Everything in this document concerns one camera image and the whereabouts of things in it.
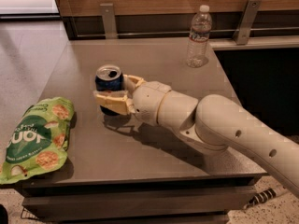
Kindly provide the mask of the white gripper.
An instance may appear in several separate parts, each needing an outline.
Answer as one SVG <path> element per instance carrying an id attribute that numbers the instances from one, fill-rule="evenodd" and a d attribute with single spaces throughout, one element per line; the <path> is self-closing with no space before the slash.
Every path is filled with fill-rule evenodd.
<path id="1" fill-rule="evenodd" d="M 95 102 L 120 115 L 135 112 L 138 120 L 151 126 L 158 125 L 158 110 L 171 87 L 158 81 L 146 82 L 143 77 L 123 76 L 125 91 L 94 91 Z"/>

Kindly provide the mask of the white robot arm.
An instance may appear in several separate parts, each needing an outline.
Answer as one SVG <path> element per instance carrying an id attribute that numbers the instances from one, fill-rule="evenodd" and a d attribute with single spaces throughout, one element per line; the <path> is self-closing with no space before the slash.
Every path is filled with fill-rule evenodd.
<path id="1" fill-rule="evenodd" d="M 170 130 L 203 154 L 232 147 L 299 196 L 299 146 L 221 95 L 197 100 L 157 81 L 120 75 L 95 77 L 96 103 Z"/>

